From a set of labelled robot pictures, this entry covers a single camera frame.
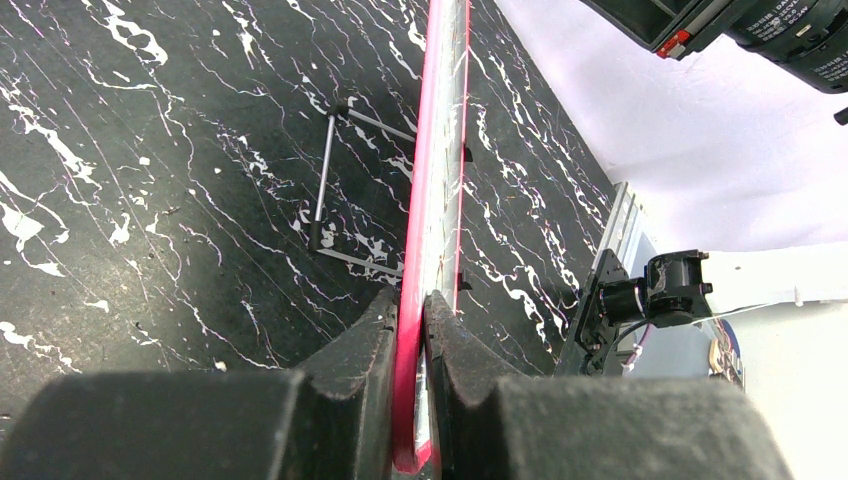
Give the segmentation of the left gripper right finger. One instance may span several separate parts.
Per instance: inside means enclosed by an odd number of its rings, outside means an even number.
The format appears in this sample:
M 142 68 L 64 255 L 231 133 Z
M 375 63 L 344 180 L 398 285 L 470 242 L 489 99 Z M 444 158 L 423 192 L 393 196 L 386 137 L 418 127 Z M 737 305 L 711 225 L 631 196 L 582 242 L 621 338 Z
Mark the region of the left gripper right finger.
M 686 378 L 530 377 L 423 307 L 438 479 L 788 479 L 748 397 Z

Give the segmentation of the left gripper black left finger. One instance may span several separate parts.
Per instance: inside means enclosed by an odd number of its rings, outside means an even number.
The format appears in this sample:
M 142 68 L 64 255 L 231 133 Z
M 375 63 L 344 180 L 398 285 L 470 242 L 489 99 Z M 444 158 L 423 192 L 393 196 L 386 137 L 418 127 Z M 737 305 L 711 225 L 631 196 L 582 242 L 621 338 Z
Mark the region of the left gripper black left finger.
M 5 479 L 387 479 L 397 292 L 283 370 L 67 376 L 1 455 Z

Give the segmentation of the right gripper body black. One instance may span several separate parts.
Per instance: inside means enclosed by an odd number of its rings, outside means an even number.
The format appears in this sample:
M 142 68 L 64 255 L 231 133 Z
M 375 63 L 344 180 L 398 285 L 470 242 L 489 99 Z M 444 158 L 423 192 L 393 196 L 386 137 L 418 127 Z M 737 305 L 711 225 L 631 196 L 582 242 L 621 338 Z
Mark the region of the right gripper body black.
M 584 0 L 583 4 L 641 48 L 681 60 L 729 31 L 753 0 Z

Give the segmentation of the pink framed whiteboard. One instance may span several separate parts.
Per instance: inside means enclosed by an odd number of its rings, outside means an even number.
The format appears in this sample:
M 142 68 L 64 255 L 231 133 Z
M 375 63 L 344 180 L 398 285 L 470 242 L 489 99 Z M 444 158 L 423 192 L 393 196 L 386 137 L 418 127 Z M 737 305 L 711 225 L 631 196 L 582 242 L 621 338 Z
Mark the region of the pink framed whiteboard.
M 416 423 L 424 301 L 437 292 L 455 306 L 458 294 L 470 17 L 467 1 L 429 4 L 391 405 L 392 461 L 405 474 L 430 458 Z

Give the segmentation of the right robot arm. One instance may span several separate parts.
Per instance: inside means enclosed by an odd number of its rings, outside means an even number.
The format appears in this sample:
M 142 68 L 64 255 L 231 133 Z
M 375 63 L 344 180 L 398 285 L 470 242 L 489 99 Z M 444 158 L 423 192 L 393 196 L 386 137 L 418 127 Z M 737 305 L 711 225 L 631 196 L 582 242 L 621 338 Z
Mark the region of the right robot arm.
M 718 36 L 826 94 L 847 90 L 843 1 L 594 1 L 591 8 L 642 48 L 681 60 Z M 635 203 L 619 195 L 555 371 L 618 375 L 620 343 L 637 331 L 716 323 L 759 307 L 847 298 L 843 242 L 759 252 L 664 253 L 630 278 Z

